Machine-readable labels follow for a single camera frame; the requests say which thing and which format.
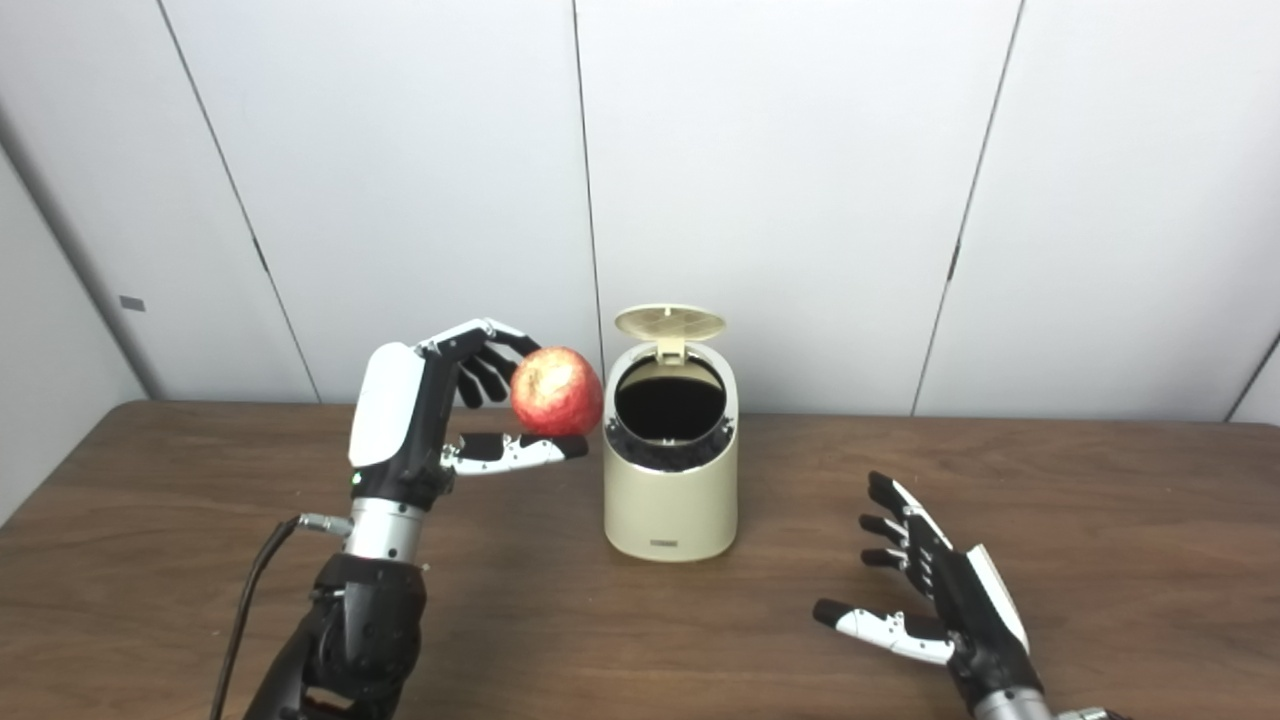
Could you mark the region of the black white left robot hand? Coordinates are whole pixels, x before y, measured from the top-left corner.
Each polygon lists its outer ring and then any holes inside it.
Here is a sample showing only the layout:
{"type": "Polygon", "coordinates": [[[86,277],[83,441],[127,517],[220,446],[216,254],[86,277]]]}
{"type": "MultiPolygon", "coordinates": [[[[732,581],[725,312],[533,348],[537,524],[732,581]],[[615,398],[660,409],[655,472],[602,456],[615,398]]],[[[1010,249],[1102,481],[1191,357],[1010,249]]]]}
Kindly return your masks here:
{"type": "Polygon", "coordinates": [[[588,455],[602,420],[593,365],[544,348],[522,331],[474,319],[420,343],[390,342],[369,359],[349,436],[356,500],[428,511],[457,475],[484,475],[588,455]],[[447,441],[457,402],[509,402],[524,433],[465,433],[447,441]]]}

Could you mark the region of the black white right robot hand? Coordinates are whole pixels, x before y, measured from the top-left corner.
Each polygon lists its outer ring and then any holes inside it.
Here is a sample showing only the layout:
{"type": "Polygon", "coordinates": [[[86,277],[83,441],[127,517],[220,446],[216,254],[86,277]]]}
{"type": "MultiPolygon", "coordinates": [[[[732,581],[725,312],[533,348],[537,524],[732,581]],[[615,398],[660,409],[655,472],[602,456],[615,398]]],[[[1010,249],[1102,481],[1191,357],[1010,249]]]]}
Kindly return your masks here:
{"type": "Polygon", "coordinates": [[[986,547],[954,548],[928,510],[883,473],[869,473],[868,495],[888,516],[864,514],[859,525],[890,546],[864,550],[863,564],[902,573],[932,602],[934,616],[823,598],[813,618],[897,656],[946,667],[972,719],[1053,717],[1020,614],[986,547]]]}

